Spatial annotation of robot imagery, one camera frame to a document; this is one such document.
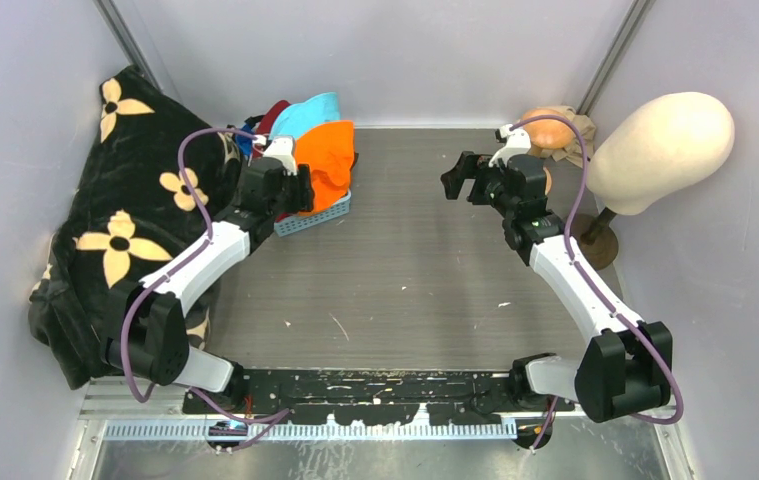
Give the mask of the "orange bucket hat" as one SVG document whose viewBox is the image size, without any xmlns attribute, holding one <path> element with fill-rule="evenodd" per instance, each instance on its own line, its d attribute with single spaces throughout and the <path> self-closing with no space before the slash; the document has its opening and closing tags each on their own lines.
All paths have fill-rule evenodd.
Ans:
<svg viewBox="0 0 759 480">
<path fill-rule="evenodd" d="M 301 216 L 319 214 L 347 194 L 355 162 L 354 123 L 349 120 L 318 125 L 296 141 L 295 158 L 310 170 L 313 208 Z"/>
</svg>

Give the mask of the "dark red bucket hat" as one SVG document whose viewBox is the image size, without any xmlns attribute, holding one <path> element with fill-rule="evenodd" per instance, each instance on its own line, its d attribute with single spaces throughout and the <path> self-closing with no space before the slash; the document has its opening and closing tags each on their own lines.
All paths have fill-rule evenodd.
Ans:
<svg viewBox="0 0 759 480">
<path fill-rule="evenodd" d="M 273 104 L 270 109 L 261 117 L 261 120 L 256 124 L 254 130 L 255 134 L 268 136 L 271 133 L 278 117 L 290 105 L 291 103 L 287 100 L 279 100 Z"/>
</svg>

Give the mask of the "cyan bucket hat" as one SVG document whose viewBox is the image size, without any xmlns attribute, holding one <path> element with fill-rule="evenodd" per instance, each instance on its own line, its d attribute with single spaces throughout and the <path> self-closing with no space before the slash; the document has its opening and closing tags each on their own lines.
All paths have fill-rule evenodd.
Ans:
<svg viewBox="0 0 759 480">
<path fill-rule="evenodd" d="M 338 94 L 325 92 L 286 107 L 277 116 L 269 135 L 288 136 L 297 140 L 319 125 L 340 119 Z"/>
</svg>

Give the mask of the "wooden hat stand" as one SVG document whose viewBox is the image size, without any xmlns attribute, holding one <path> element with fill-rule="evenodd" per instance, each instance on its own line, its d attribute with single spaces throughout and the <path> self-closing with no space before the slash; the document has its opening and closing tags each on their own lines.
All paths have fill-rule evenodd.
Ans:
<svg viewBox="0 0 759 480">
<path fill-rule="evenodd" d="M 521 117 L 521 121 L 529 120 L 532 117 L 546 115 L 567 119 L 567 117 L 558 110 L 540 107 L 527 111 Z M 531 148 L 528 154 L 538 158 L 545 158 L 543 156 L 544 150 L 555 151 L 564 149 L 576 138 L 576 134 L 573 130 L 559 120 L 537 120 L 526 123 L 523 126 L 523 129 L 527 132 L 531 141 Z M 549 194 L 552 187 L 552 177 L 546 167 L 544 167 L 543 170 L 546 177 L 545 194 Z"/>
</svg>

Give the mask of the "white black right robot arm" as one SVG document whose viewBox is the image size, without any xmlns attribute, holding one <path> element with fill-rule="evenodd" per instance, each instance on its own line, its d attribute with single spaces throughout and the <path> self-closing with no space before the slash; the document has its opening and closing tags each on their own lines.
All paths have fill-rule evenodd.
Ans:
<svg viewBox="0 0 759 480">
<path fill-rule="evenodd" d="M 602 423 L 642 417 L 677 399 L 671 332 L 618 301 L 566 235 L 563 220 L 547 207 L 539 159 L 494 160 L 464 151 L 440 180 L 449 200 L 458 199 L 466 181 L 473 183 L 468 202 L 501 215 L 506 243 L 554 291 L 586 343 L 578 361 L 551 353 L 515 361 L 509 389 L 517 407 L 532 411 L 548 396 L 559 397 Z"/>
</svg>

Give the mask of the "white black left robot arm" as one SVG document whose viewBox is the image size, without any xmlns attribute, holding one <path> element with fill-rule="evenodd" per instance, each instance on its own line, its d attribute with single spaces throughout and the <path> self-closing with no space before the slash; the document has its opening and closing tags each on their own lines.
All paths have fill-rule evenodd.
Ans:
<svg viewBox="0 0 759 480">
<path fill-rule="evenodd" d="M 236 197 L 210 231 L 157 271 L 110 288 L 100 335 L 103 362 L 157 385 L 205 390 L 224 413 L 240 409 L 247 388 L 239 366 L 192 346 L 186 316 L 203 293 L 273 233 L 281 215 L 308 211 L 313 199 L 306 164 L 290 171 L 280 160 L 262 157 L 245 167 Z"/>
</svg>

